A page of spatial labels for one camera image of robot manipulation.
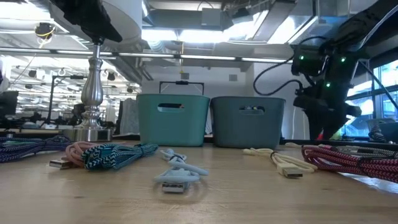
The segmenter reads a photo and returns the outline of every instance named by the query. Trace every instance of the gray plastic bin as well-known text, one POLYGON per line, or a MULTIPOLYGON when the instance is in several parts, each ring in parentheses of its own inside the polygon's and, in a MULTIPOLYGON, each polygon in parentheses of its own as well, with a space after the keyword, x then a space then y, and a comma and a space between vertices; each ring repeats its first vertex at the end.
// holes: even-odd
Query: gray plastic bin
POLYGON ((137 96, 141 142, 161 146, 201 146, 210 99, 204 96, 137 96))
POLYGON ((210 105, 215 145, 275 149, 280 141, 285 103, 279 98, 213 98, 210 105))

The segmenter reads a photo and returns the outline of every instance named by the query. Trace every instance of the silver metal stand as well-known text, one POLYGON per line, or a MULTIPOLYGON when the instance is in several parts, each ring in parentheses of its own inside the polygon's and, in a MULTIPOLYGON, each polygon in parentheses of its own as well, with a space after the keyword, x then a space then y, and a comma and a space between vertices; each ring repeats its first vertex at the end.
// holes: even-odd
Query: silver metal stand
POLYGON ((99 105, 102 104, 104 92, 101 83, 100 44, 94 46, 94 56, 89 59, 90 74, 81 92, 81 102, 86 112, 83 113, 83 122, 74 129, 66 129, 63 134, 72 141, 106 142, 112 140, 112 130, 104 129, 98 124, 100 115, 99 105))

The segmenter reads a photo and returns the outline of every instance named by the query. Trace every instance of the table surface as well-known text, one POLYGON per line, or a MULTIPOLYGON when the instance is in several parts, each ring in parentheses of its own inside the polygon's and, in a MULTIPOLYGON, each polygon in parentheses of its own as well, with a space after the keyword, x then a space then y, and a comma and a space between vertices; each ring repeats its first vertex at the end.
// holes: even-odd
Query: table surface
MULTIPOLYGON (((185 194, 153 177, 159 151, 121 170, 59 170, 46 153, 0 164, 0 223, 397 223, 398 184, 319 171, 286 179, 265 157, 239 149, 174 147, 210 171, 185 194)), ((300 158, 299 149, 280 152, 300 158)))

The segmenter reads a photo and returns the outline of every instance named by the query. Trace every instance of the usb-a plug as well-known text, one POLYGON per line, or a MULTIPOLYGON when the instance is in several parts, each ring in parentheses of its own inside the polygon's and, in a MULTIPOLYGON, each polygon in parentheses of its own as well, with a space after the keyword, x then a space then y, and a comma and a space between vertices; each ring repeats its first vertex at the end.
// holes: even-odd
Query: usb-a plug
POLYGON ((295 164, 282 163, 277 164, 277 170, 280 175, 286 178, 298 178, 303 176, 303 172, 295 164))

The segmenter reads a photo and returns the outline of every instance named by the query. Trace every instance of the red braided cable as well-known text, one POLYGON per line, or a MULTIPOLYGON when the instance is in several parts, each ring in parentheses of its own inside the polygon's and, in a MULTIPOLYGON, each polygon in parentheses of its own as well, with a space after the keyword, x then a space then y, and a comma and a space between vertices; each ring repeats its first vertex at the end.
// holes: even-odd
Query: red braided cable
POLYGON ((398 159, 362 158, 336 151, 332 146, 303 146, 306 162, 321 170, 365 175, 398 183, 398 159))

